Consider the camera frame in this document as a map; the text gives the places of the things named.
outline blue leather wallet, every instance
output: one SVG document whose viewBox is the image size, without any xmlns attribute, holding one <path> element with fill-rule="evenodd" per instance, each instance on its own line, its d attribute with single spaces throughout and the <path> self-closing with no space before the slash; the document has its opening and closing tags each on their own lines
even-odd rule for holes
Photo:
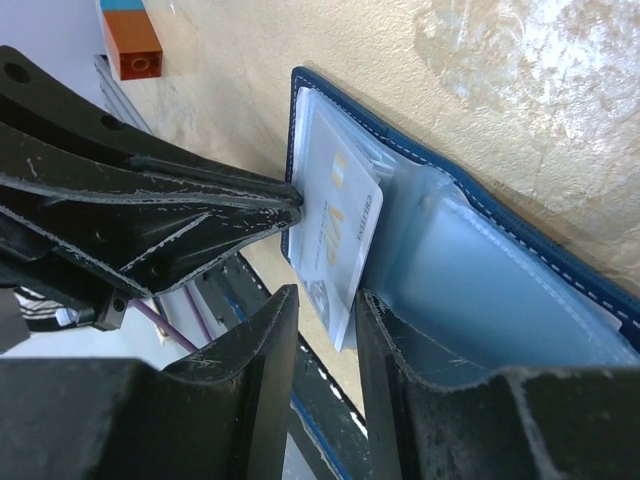
<svg viewBox="0 0 640 480">
<path fill-rule="evenodd" d="M 301 88 L 326 99 L 356 141 L 388 158 L 361 287 L 416 334 L 467 363 L 469 380 L 476 368 L 509 364 L 640 364 L 638 298 L 555 244 L 463 168 L 304 67 L 292 73 L 287 181 Z M 286 232 L 281 248 L 289 258 Z"/>
</svg>

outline beige wall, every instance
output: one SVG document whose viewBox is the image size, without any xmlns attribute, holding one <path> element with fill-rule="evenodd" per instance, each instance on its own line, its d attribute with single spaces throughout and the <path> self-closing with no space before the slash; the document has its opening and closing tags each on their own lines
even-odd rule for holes
<svg viewBox="0 0 640 480">
<path fill-rule="evenodd" d="M 640 293 L 637 2 L 146 4 L 165 76 L 125 90 L 160 136 L 282 177 L 290 72 L 306 65 Z"/>
</svg>

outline wallet stitching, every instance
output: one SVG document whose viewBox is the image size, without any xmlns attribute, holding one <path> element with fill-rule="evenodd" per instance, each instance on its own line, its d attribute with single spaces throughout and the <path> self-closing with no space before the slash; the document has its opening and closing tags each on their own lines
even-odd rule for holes
<svg viewBox="0 0 640 480">
<path fill-rule="evenodd" d="M 464 216 L 464 217 L 469 217 L 470 216 L 468 213 L 465 213 L 462 209 L 460 209 L 460 207 L 455 207 L 455 208 L 459 212 L 459 215 Z M 533 279 L 534 282 L 536 282 L 561 308 L 564 309 L 564 311 L 567 314 L 569 314 L 569 316 L 574 320 L 574 322 L 587 335 L 590 334 L 587 326 L 583 323 L 582 318 L 580 317 L 578 312 L 576 312 L 576 310 L 571 305 L 569 305 L 569 303 L 560 294 L 558 294 L 556 291 L 554 291 L 553 288 L 543 278 L 541 278 L 540 275 L 538 275 L 535 272 L 534 268 L 532 268 L 531 266 L 527 265 L 527 263 L 524 262 L 521 258 L 518 258 L 513 253 L 509 252 L 505 247 L 501 246 L 497 240 L 492 238 L 491 235 L 489 233 L 487 233 L 486 227 L 484 225 L 477 223 L 477 221 L 474 220 L 473 218 L 467 218 L 467 219 L 470 221 L 471 226 L 473 228 L 475 228 L 477 232 L 479 232 L 481 235 L 483 235 L 488 241 L 490 241 L 499 250 L 501 250 L 504 255 L 509 257 L 511 259 L 511 261 L 513 261 L 517 267 L 519 267 L 522 271 L 524 271 L 527 275 L 529 275 L 529 277 L 531 279 Z"/>
<path fill-rule="evenodd" d="M 306 84 L 308 87 L 313 88 L 314 90 L 322 93 L 322 91 L 318 88 L 317 85 L 315 85 L 313 82 L 311 82 L 309 79 L 306 79 L 300 75 L 296 75 L 294 77 L 293 80 L 293 89 L 294 89 L 294 102 L 293 102 L 293 115 L 292 115 L 292 120 L 291 120 L 291 126 L 289 128 L 289 144 L 293 145 L 293 134 L 295 131 L 295 121 L 296 121 L 296 105 L 295 105 L 295 101 L 297 100 L 298 97 L 298 83 L 302 82 L 304 84 Z M 404 151 L 405 153 L 411 155 L 414 158 L 418 158 L 420 160 L 422 160 L 425 164 L 431 166 L 432 168 L 437 169 L 438 171 L 444 173 L 445 175 L 447 175 L 449 178 L 451 178 L 451 180 L 453 180 L 453 182 L 460 188 L 462 188 L 462 190 L 465 192 L 465 194 L 467 194 L 468 196 L 470 196 L 480 207 L 482 207 L 482 209 L 484 210 L 485 214 L 488 216 L 489 220 L 491 220 L 493 223 L 495 223 L 498 227 L 500 227 L 500 229 L 504 230 L 507 234 L 509 234 L 511 237 L 515 238 L 516 240 L 518 240 L 524 247 L 526 247 L 531 253 L 533 253 L 536 257 L 540 258 L 540 260 L 542 260 L 544 263 L 546 263 L 547 265 L 549 265 L 554 271 L 561 273 L 563 276 L 566 275 L 566 277 L 569 277 L 571 280 L 571 283 L 573 285 L 575 285 L 577 288 L 579 288 L 580 290 L 584 291 L 587 293 L 587 295 L 594 300 L 596 303 L 598 303 L 598 305 L 607 308 L 608 310 L 611 310 L 612 313 L 614 313 L 616 316 L 624 318 L 626 320 L 628 320 L 630 317 L 627 313 L 625 313 L 622 310 L 616 309 L 616 311 L 613 311 L 613 306 L 611 304 L 609 304 L 608 302 L 606 302 L 605 300 L 600 299 L 595 293 L 591 292 L 590 290 L 586 290 L 586 288 L 584 287 L 584 285 L 580 284 L 577 280 L 574 280 L 568 273 L 561 271 L 560 268 L 555 265 L 554 263 L 549 263 L 549 261 L 547 260 L 547 258 L 544 257 L 544 255 L 541 255 L 538 253 L 537 250 L 535 250 L 534 248 L 530 247 L 529 245 L 527 245 L 527 243 L 522 240 L 521 238 L 517 237 L 513 232 L 511 232 L 510 230 L 508 230 L 506 227 L 504 227 L 502 224 L 500 224 L 494 217 L 493 214 L 491 213 L 491 211 L 486 208 L 481 202 L 478 201 L 478 199 L 475 197 L 475 195 L 471 194 L 471 192 L 469 191 L 469 189 L 460 183 L 460 181 L 453 176 L 453 174 L 449 173 L 448 171 L 444 170 L 442 167 L 438 166 L 438 165 L 434 165 L 433 163 L 431 163 L 429 160 L 427 160 L 424 157 L 421 157 L 420 155 L 418 155 L 417 153 L 414 153 L 408 149 L 406 149 L 405 147 L 403 147 L 402 145 L 397 144 L 396 142 L 394 142 L 393 140 L 391 140 L 390 138 L 387 137 L 383 137 L 382 135 L 380 135 L 379 133 L 375 132 L 369 125 L 367 125 L 366 123 L 364 123 L 363 121 L 359 120 L 358 118 L 356 118 L 355 116 L 353 116 L 351 114 L 351 112 L 347 111 L 346 109 L 344 109 L 342 106 L 338 105 L 336 102 L 334 102 L 332 99 L 328 98 L 327 99 L 333 103 L 336 107 L 338 107 L 341 111 L 343 111 L 344 113 L 346 113 L 347 115 L 349 115 L 353 120 L 355 120 L 358 124 L 360 124 L 362 127 L 364 127 L 369 133 L 371 133 L 372 135 L 374 135 L 375 137 L 377 137 L 379 140 L 381 140 L 383 143 L 384 142 L 389 142 L 391 144 L 393 144 L 396 148 L 399 148 L 400 150 Z M 292 165 L 293 162 L 293 148 L 289 149 L 288 155 L 287 155 L 287 163 L 289 165 Z M 633 321 L 633 324 L 640 328 L 640 324 L 638 324 L 638 322 L 636 322 L 635 320 Z"/>
</svg>

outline orange block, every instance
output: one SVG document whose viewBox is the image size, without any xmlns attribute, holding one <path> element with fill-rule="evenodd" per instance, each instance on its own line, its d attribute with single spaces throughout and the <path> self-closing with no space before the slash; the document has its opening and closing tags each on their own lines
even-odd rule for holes
<svg viewBox="0 0 640 480">
<path fill-rule="evenodd" d="M 159 77 L 162 47 L 144 10 L 102 12 L 109 58 L 120 80 Z"/>
</svg>

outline white card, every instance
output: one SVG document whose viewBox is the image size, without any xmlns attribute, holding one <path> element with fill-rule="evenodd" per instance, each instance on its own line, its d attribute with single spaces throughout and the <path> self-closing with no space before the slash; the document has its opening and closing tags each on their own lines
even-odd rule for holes
<svg viewBox="0 0 640 480">
<path fill-rule="evenodd" d="M 351 141 L 335 112 L 322 108 L 319 95 L 301 91 L 296 104 L 292 183 L 304 203 L 301 223 L 289 232 L 289 257 L 341 350 L 382 191 L 370 173 L 372 159 Z"/>
</svg>

